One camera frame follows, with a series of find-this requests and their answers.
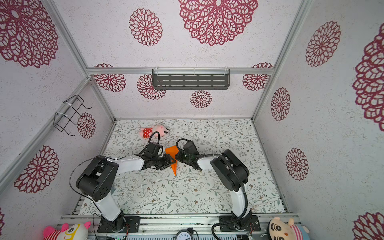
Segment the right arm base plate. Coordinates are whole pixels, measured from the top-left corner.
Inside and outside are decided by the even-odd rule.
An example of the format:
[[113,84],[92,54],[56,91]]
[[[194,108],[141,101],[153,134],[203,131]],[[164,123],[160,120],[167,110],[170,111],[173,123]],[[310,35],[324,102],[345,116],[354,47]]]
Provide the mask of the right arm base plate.
[[258,216],[252,214],[236,222],[220,225],[221,232],[256,232],[261,230]]

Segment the orange square paper sheet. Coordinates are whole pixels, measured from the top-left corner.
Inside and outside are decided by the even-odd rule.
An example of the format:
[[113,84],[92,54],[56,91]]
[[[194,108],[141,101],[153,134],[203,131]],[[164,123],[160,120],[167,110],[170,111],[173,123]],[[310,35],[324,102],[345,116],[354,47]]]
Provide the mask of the orange square paper sheet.
[[171,158],[172,158],[171,168],[174,172],[174,175],[177,176],[178,164],[177,164],[177,160],[176,160],[176,154],[179,152],[179,150],[176,146],[172,146],[172,147],[166,148],[165,152],[166,152],[166,154],[171,156]]

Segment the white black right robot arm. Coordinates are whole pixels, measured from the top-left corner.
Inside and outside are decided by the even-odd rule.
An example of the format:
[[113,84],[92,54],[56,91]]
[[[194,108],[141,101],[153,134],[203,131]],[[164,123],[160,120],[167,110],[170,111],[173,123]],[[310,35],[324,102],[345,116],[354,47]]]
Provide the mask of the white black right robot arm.
[[176,160],[196,170],[213,170],[222,184],[231,193],[232,214],[240,220],[249,214],[246,185],[250,172],[243,162],[230,150],[221,154],[194,155],[179,151]]

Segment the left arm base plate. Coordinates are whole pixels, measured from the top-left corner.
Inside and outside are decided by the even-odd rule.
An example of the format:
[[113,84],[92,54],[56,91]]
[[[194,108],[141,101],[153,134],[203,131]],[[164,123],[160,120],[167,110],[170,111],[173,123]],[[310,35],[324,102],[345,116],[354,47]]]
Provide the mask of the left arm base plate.
[[137,233],[139,231],[141,217],[118,216],[113,222],[102,217],[97,233]]

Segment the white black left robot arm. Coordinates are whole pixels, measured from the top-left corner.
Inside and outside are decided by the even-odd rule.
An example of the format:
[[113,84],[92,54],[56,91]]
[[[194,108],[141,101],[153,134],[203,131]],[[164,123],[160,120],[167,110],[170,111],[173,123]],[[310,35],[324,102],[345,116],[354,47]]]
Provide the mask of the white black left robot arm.
[[117,175],[148,168],[162,171],[175,162],[168,154],[151,158],[133,155],[121,159],[96,156],[79,176],[76,187],[92,199],[105,220],[113,222],[121,214],[121,209],[111,194]]

